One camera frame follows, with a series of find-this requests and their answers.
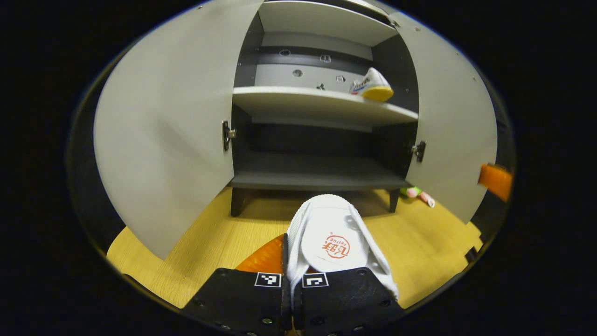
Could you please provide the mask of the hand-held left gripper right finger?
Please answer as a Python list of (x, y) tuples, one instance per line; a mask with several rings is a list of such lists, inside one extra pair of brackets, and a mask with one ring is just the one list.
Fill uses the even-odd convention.
[(371, 336), (403, 315), (393, 294), (366, 267), (307, 273), (295, 287), (298, 336)]

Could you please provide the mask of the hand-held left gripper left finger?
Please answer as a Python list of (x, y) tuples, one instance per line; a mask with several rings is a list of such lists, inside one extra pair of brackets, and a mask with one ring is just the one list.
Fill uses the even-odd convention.
[(224, 336), (285, 336), (287, 235), (251, 255), (262, 263), (248, 272), (217, 268), (182, 308), (182, 315)]

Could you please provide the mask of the white shoe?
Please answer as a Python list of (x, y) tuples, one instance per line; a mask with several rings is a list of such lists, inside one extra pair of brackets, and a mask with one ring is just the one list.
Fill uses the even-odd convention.
[(381, 72), (371, 67), (361, 80), (355, 80), (351, 84), (349, 94), (377, 102), (387, 102), (394, 96), (394, 90)]
[(305, 201), (286, 232), (286, 276), (291, 294), (307, 270), (318, 273), (369, 268), (397, 300), (399, 291), (388, 260), (354, 205), (341, 196), (320, 194)]

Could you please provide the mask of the light grey cabinet door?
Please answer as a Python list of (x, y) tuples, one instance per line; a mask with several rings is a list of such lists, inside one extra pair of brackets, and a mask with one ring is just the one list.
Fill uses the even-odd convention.
[(166, 259), (233, 178), (222, 142), (241, 47), (263, 0), (210, 0), (160, 24), (111, 71), (94, 121), (100, 178), (129, 230)]
[(405, 13), (390, 15), (409, 49), (419, 96), (415, 143), (406, 180), (468, 223), (486, 195), (478, 183), (482, 164), (495, 161), (497, 122), (490, 94), (462, 51)]

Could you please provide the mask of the dark grey cabinet shelf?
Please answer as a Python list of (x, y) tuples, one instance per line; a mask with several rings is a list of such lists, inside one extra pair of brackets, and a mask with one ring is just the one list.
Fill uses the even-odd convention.
[(250, 153), (234, 168), (235, 189), (356, 191), (401, 189), (409, 183), (366, 157)]

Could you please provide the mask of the white cabinet shelf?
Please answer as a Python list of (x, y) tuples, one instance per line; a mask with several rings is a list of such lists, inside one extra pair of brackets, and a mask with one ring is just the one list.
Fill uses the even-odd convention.
[(394, 26), (343, 7), (319, 2), (263, 2), (258, 10), (266, 33), (320, 35), (373, 47), (399, 33)]
[(254, 123), (296, 124), (371, 132), (374, 127), (416, 123), (418, 115), (392, 104), (329, 90), (282, 86), (233, 89), (233, 103)]

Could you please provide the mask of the black backdrop cloth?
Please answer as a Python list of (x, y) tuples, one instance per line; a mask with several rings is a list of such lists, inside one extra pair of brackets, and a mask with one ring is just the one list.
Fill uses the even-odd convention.
[(507, 217), (509, 202), (486, 191), (479, 207), (471, 218), (471, 223), (480, 231), (482, 243), (490, 242), (501, 230)]
[(65, 158), (73, 210), (92, 246), (103, 255), (125, 228), (100, 178), (94, 149), (96, 106), (110, 72), (102, 71), (83, 92), (72, 117)]

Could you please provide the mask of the pink and green toy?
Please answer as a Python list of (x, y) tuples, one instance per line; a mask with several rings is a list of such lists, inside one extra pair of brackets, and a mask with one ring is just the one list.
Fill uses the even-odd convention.
[(399, 192), (408, 198), (418, 198), (422, 200), (422, 202), (426, 203), (430, 208), (435, 208), (436, 206), (435, 200), (416, 186), (401, 188)]

